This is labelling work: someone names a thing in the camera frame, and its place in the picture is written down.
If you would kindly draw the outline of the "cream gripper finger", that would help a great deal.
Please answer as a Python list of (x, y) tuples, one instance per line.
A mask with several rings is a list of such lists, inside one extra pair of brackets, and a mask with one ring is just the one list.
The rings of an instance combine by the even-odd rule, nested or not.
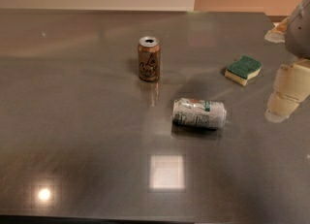
[(267, 102), (265, 118), (280, 123), (290, 117), (310, 95), (310, 60), (300, 58), (277, 71), (273, 92)]
[(264, 36), (264, 38), (271, 43), (284, 43), (285, 34), (288, 26), (288, 18), (284, 18), (281, 22), (276, 24)]

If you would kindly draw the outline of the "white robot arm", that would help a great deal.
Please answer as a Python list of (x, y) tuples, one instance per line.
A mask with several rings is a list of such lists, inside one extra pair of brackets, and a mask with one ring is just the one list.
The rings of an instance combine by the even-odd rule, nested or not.
[(277, 71), (265, 118), (280, 123), (310, 95), (310, 0), (301, 0), (288, 18), (286, 50), (295, 57)]

